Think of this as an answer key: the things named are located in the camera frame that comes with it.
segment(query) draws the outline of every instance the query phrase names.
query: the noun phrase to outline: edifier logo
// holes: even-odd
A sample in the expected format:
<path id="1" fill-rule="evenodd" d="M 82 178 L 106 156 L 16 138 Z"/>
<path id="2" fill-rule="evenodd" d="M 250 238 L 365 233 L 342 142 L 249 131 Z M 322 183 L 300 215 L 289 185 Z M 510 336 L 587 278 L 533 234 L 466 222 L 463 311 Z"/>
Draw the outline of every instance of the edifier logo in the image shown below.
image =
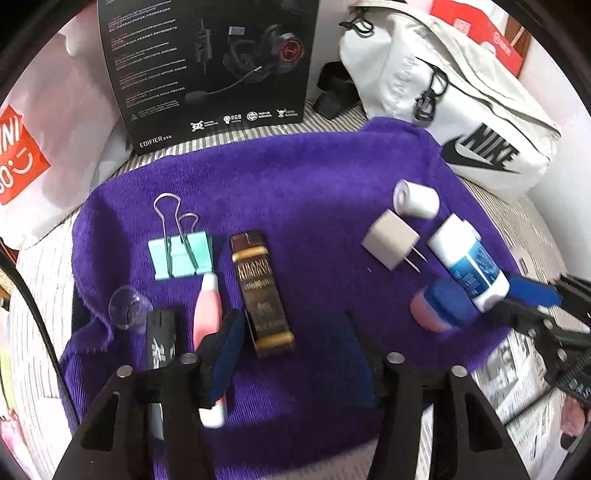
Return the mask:
<path id="1" fill-rule="evenodd" d="M 139 147 L 144 148 L 144 147 L 147 147 L 148 145 L 152 145 L 152 144 L 161 142 L 162 140 L 164 140 L 164 137 L 150 138 L 149 140 L 146 140 L 145 142 L 140 142 Z"/>

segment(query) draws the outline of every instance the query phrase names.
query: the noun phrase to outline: pen cap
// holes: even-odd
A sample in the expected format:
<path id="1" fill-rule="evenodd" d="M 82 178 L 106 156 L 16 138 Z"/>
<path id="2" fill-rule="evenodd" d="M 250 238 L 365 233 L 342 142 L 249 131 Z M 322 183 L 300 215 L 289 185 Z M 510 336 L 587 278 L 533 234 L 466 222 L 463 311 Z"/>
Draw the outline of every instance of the pen cap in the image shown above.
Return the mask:
<path id="1" fill-rule="evenodd" d="M 248 232 L 242 232 L 234 235 L 230 239 L 230 246 L 232 247 L 233 254 L 247 248 L 265 247 L 266 245 L 267 242 L 265 241 L 265 235 L 260 230 L 249 230 Z"/>
<path id="2" fill-rule="evenodd" d="M 213 272 L 203 274 L 201 291 L 219 291 L 217 287 L 217 275 Z"/>
<path id="3" fill-rule="evenodd" d="M 399 215 L 431 220 L 439 212 L 439 195 L 431 187 L 400 180 L 392 195 L 394 211 Z"/>
<path id="4" fill-rule="evenodd" d="M 466 255 L 476 241 L 474 233 L 452 213 L 433 234 L 427 245 L 441 263 L 450 268 Z"/>

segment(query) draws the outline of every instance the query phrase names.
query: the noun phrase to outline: binder clip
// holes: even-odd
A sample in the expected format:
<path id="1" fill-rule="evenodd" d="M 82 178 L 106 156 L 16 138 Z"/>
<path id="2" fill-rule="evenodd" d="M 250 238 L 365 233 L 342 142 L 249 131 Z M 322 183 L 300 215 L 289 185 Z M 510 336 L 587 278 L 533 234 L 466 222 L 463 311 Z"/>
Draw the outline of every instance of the binder clip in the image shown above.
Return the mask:
<path id="1" fill-rule="evenodd" d="M 166 234 L 166 222 L 163 213 L 157 207 L 157 203 L 164 197 L 171 197 L 177 201 L 174 212 L 178 235 L 168 237 Z M 163 193 L 154 200 L 154 210 L 162 220 L 163 238 L 157 238 L 148 242 L 148 249 L 152 257 L 156 280 L 168 280 L 169 278 L 191 277 L 203 275 L 213 271 L 212 238 L 206 232 L 193 231 L 199 216 L 196 213 L 185 213 L 179 216 L 181 206 L 179 196 L 172 193 Z M 181 227 L 183 218 L 193 217 L 195 220 L 190 233 L 184 233 Z"/>

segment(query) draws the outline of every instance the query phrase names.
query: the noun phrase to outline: white nike bag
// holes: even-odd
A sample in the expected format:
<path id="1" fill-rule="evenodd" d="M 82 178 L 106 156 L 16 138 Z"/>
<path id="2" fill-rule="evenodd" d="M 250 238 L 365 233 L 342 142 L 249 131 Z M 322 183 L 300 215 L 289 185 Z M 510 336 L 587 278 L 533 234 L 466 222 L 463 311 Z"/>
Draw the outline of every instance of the white nike bag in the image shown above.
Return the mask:
<path id="1" fill-rule="evenodd" d="M 370 118 L 425 127 L 457 175 L 507 202 L 540 181 L 559 127 L 487 50 L 494 46 L 399 2 L 361 0 L 352 8 L 366 9 L 365 21 L 356 20 L 361 30 L 373 28 L 347 30 L 340 56 Z M 425 105 L 418 108 L 425 96 L 435 104 L 432 121 L 421 115 Z"/>
<path id="2" fill-rule="evenodd" d="M 0 107 L 0 237 L 37 243 L 131 154 L 96 5 L 37 54 Z"/>

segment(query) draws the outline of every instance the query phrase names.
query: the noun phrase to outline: pink pen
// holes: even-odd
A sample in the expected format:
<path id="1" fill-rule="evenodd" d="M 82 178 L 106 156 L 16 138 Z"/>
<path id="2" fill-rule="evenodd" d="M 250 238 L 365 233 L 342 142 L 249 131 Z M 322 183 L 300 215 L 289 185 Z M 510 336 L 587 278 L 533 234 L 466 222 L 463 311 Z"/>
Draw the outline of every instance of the pink pen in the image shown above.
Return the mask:
<path id="1" fill-rule="evenodd" d="M 216 333 L 222 325 L 222 299 L 217 287 L 217 275 L 206 273 L 201 283 L 201 291 L 195 304 L 193 318 L 193 346 L 195 350 L 210 333 Z M 211 409 L 200 408 L 199 416 L 204 427 L 218 429 L 224 425 L 226 397 L 220 398 Z"/>

